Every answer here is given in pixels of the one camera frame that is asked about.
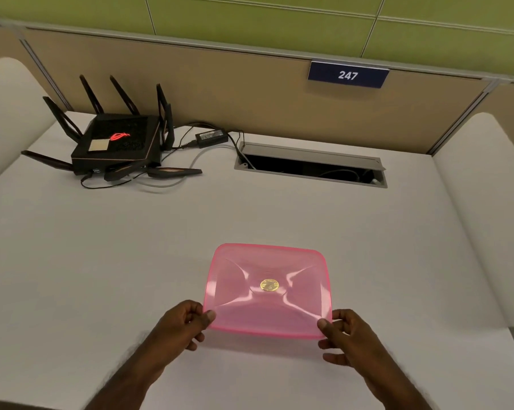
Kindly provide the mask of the person's right hand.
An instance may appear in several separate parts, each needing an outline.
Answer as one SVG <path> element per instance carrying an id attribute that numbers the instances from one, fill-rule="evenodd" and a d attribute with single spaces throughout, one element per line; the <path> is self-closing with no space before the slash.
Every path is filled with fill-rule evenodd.
<path id="1" fill-rule="evenodd" d="M 341 349 L 323 350 L 324 361 L 333 365 L 349 366 L 364 377 L 373 366 L 392 360 L 370 325 L 354 310 L 334 310 L 332 321 L 336 320 L 344 320 L 348 324 L 347 340 L 345 344 L 338 345 Z"/>

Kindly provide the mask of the person's left hand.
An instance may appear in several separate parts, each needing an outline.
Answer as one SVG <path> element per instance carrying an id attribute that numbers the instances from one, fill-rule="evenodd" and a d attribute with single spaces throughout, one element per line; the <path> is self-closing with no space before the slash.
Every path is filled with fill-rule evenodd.
<path id="1" fill-rule="evenodd" d="M 195 351 L 205 338 L 188 337 L 187 316 L 203 312 L 203 305 L 193 300 L 182 301 L 168 310 L 148 336 L 152 356 L 166 366 L 183 351 Z"/>

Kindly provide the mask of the pink translucent plastic container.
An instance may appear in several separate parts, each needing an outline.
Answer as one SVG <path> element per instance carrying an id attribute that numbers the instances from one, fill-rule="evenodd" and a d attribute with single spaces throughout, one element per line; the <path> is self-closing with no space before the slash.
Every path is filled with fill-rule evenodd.
<path id="1" fill-rule="evenodd" d="M 274 292 L 260 289 L 266 278 Z M 214 252 L 208 272 L 205 311 L 217 314 L 210 328 L 274 338 L 318 339 L 317 321 L 332 320 L 329 270 L 316 250 L 225 243 Z"/>

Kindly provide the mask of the person's right forearm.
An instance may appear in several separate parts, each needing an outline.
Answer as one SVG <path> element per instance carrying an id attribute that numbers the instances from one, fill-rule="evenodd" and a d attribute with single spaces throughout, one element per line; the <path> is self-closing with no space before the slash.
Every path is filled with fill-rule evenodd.
<path id="1" fill-rule="evenodd" d="M 373 366 L 363 378 L 384 410 L 432 410 L 422 393 L 393 360 Z"/>

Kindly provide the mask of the person's left forearm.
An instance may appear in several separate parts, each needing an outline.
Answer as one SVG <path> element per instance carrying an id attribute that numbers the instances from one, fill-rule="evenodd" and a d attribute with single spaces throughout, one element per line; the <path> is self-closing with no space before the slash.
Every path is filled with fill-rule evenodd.
<path id="1" fill-rule="evenodd" d="M 149 388 L 164 369 L 165 365 L 153 356 L 133 354 L 83 410 L 140 410 Z"/>

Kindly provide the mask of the black power adapter brick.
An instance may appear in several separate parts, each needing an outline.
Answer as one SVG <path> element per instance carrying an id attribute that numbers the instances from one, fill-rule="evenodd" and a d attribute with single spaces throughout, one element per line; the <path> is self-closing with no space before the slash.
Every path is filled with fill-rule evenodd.
<path id="1" fill-rule="evenodd" d="M 195 135 L 196 144 L 199 149 L 227 143 L 230 139 L 226 131 L 222 129 L 209 130 Z"/>

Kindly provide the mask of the black router with antennas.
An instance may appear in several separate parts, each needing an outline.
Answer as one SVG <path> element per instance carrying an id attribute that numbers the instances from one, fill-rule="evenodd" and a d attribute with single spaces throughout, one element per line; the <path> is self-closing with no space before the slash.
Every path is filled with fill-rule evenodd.
<path id="1" fill-rule="evenodd" d="M 111 83 L 130 112 L 127 115 L 106 113 L 84 75 L 80 75 L 80 80 L 96 111 L 96 116 L 84 132 L 51 98 L 43 97 L 64 133 L 76 143 L 70 155 L 71 162 L 29 150 L 21 151 L 21 155 L 83 176 L 82 182 L 94 174 L 103 174 L 104 180 L 109 183 L 117 183 L 134 172 L 160 180 L 202 174 L 200 169 L 161 165 L 162 153 L 173 150 L 175 135 L 171 104 L 159 83 L 156 85 L 158 115 L 143 115 L 114 76 L 110 76 Z"/>

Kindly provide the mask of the white rounded side divider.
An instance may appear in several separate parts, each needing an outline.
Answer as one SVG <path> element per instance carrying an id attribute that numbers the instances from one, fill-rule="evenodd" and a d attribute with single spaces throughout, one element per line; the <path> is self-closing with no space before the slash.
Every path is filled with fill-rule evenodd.
<path id="1" fill-rule="evenodd" d="M 55 123 L 44 96 L 20 61 L 0 58 L 0 175 Z"/>
<path id="2" fill-rule="evenodd" d="M 514 326 L 514 144 L 475 114 L 433 156 L 502 313 Z"/>

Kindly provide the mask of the beige desk partition panel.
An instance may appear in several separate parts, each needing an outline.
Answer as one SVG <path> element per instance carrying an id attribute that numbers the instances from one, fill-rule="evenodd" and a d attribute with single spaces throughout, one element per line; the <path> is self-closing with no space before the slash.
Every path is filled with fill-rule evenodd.
<path id="1" fill-rule="evenodd" d="M 514 76 L 358 60 L 0 19 L 0 58 L 20 61 L 64 110 L 93 113 L 84 75 L 106 112 L 335 144 L 434 154 L 475 114 L 495 117 L 514 144 Z M 311 61 L 388 68 L 380 89 L 308 81 Z"/>

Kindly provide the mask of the blue number sign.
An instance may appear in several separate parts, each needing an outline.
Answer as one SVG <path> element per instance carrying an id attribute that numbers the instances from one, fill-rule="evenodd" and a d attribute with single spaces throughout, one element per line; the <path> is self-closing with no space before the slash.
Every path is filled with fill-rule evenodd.
<path id="1" fill-rule="evenodd" d="M 311 61 L 307 80 L 380 89 L 389 74 L 390 69 L 388 68 Z"/>

